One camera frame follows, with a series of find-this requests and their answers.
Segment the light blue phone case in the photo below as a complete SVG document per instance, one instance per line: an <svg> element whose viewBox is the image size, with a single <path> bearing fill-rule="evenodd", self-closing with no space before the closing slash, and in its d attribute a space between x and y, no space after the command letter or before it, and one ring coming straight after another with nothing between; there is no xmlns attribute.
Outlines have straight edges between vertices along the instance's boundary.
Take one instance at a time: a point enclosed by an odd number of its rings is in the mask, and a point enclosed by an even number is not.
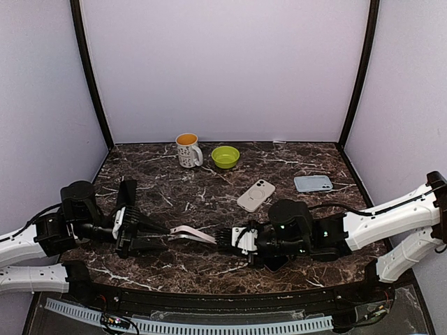
<svg viewBox="0 0 447 335"><path fill-rule="evenodd" d="M325 175L295 177L293 181L300 193L328 192L333 188L330 178Z"/></svg>

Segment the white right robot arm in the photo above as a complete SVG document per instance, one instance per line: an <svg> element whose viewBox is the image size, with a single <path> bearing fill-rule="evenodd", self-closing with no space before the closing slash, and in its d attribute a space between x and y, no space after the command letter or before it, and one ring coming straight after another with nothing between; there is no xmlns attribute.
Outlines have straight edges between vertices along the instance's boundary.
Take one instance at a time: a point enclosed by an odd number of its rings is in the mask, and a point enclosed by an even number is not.
<svg viewBox="0 0 447 335"><path fill-rule="evenodd" d="M216 234L217 246L246 257L254 267L285 257L331 262L408 232L393 250L366 266L366 280L357 286L356 296L370 303L383 292L384 283L395 282L446 244L446 179L437 171L427 174L426 183L416 190L376 207L346 208L324 218L314 218L311 211L305 202L278 200L269 208L267 223L252 221L221 230Z"/></svg>

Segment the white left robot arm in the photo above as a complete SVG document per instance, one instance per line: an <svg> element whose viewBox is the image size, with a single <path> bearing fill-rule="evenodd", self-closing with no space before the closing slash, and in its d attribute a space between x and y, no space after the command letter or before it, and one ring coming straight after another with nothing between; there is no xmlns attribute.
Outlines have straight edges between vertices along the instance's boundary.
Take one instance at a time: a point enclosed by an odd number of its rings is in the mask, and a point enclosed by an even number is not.
<svg viewBox="0 0 447 335"><path fill-rule="evenodd" d="M42 267L22 262L51 258L78 247L83 240L111 244L121 259L136 257L165 246L139 233L168 235L170 230L155 223L135 205L137 182L119 185L117 204L104 214L96 201L94 185L75 181L61 189L61 201L33 216L24 227L1 236L1 292L70 293L83 304L98 299L83 261L75 260Z"/></svg>

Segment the pink phone case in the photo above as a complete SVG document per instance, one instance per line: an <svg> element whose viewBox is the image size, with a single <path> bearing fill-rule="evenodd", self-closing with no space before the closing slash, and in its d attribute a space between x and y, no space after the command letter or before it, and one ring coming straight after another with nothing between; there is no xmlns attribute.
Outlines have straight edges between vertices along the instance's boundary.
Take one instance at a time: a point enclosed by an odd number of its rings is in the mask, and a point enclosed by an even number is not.
<svg viewBox="0 0 447 335"><path fill-rule="evenodd" d="M216 239L213 236L188 225L180 225L170 230L168 240L174 241L178 239L188 239L205 244L216 244Z"/></svg>

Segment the beige phone case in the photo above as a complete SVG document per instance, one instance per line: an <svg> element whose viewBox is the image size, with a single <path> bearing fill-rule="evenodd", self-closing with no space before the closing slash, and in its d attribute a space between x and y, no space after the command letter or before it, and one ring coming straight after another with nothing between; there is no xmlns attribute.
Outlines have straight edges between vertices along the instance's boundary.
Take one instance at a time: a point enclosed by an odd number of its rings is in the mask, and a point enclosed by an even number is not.
<svg viewBox="0 0 447 335"><path fill-rule="evenodd" d="M274 185L259 179L237 199L237 205L250 213L255 212L275 190Z"/></svg>

